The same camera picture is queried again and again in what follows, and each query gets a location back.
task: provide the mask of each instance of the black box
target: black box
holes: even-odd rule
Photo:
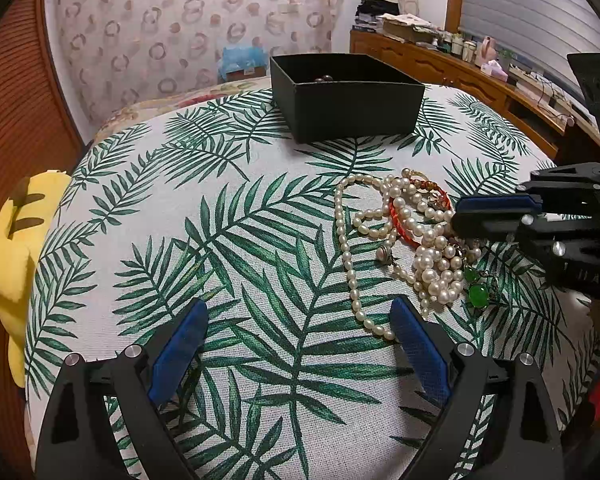
[[[333,82],[315,82],[329,75]],[[367,54],[271,58],[273,99],[297,142],[410,134],[424,85]]]

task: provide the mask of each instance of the green pendant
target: green pendant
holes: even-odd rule
[[[466,267],[464,269],[464,277],[469,283],[477,282],[480,280],[480,274],[473,267]]]
[[[469,301],[477,308],[485,308],[489,304],[489,291],[483,283],[475,283],[469,287]]]

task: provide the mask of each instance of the yellow plush toy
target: yellow plush toy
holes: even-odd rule
[[[21,388],[33,275],[46,232],[70,180],[57,171],[25,178],[0,210],[0,320],[10,336],[11,375]]]

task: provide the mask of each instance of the floral bedspread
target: floral bedspread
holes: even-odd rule
[[[490,108],[437,86],[427,86],[405,137],[379,126],[368,137],[298,145],[270,88],[113,134],[76,169],[35,275],[26,346],[34,439],[68,352],[114,357],[199,296],[210,317],[205,345],[161,413],[200,478],[398,478],[439,408],[402,349],[352,316],[334,183],[408,167],[455,200],[511,192],[549,166]],[[347,189],[346,218],[379,200],[372,189]],[[392,295],[417,301],[375,263],[378,241],[350,243],[376,323],[387,323]],[[411,248],[394,251],[410,265]],[[461,295],[430,319],[484,354],[534,355],[564,428],[600,359],[583,301],[548,286],[515,246],[491,245],[479,266],[498,276],[498,303],[476,313]],[[483,398],[456,478],[471,468],[492,403]],[[116,400],[106,405],[129,471],[144,475]]]

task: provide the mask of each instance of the table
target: table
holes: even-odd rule
[[[404,353],[355,321],[334,247],[334,183],[351,173],[419,170],[450,193],[511,192],[552,166],[519,130],[455,88],[427,86],[416,131],[296,144],[270,88],[151,118],[96,145],[62,199],[35,275],[27,326],[30,420],[38,438],[68,352],[104,359],[143,343],[194,296],[205,346],[162,408],[200,477],[398,478],[439,410]],[[353,186],[351,210],[380,197]],[[352,244],[366,240],[352,240]],[[366,310],[387,321],[413,290],[356,245]],[[409,265],[413,250],[397,244]],[[564,428],[600,360],[584,302],[546,286],[515,247],[479,264],[499,305],[475,317],[464,296],[430,318],[484,354],[540,363]],[[141,465],[115,399],[107,407],[129,471]],[[493,403],[485,397],[456,477],[467,471]]]

